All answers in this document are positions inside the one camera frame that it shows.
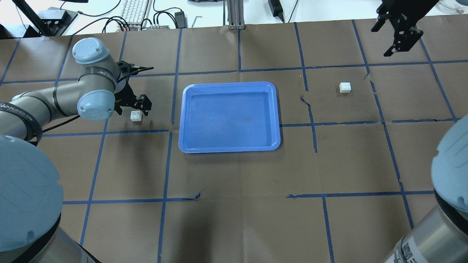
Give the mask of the black monitor stand base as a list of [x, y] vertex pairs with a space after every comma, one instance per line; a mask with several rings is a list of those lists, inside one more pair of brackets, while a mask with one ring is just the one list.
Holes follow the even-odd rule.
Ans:
[[63, 35], [77, 18], [78, 13], [72, 10], [49, 7], [47, 10], [21, 11], [30, 20], [33, 28], [40, 35], [59, 36]]

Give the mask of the aluminium frame post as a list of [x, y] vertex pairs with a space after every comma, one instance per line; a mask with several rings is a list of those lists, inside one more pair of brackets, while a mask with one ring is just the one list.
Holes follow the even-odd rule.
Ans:
[[244, 0], [227, 0], [227, 21], [229, 30], [244, 30]]

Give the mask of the black power adapter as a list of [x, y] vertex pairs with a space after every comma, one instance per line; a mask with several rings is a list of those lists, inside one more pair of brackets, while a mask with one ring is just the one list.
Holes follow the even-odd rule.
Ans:
[[279, 18], [281, 22], [284, 22], [284, 10], [279, 0], [268, 0], [268, 6], [273, 17]]

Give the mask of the white keyboard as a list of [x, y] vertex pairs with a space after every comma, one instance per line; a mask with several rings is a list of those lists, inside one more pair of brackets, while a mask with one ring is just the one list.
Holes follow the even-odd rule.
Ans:
[[147, 18], [152, 0], [121, 0], [119, 15], [130, 27], [137, 27]]

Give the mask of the blue plastic tray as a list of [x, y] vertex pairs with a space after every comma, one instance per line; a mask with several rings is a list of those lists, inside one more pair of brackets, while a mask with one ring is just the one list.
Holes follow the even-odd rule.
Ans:
[[178, 139], [182, 152], [274, 151], [281, 140], [271, 82], [192, 84], [184, 89]]

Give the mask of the white block from camera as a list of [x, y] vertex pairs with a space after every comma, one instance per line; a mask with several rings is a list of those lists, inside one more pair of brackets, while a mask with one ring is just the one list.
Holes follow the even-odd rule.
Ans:
[[143, 120], [143, 112], [140, 110], [134, 110], [130, 112], [130, 121], [141, 122]]

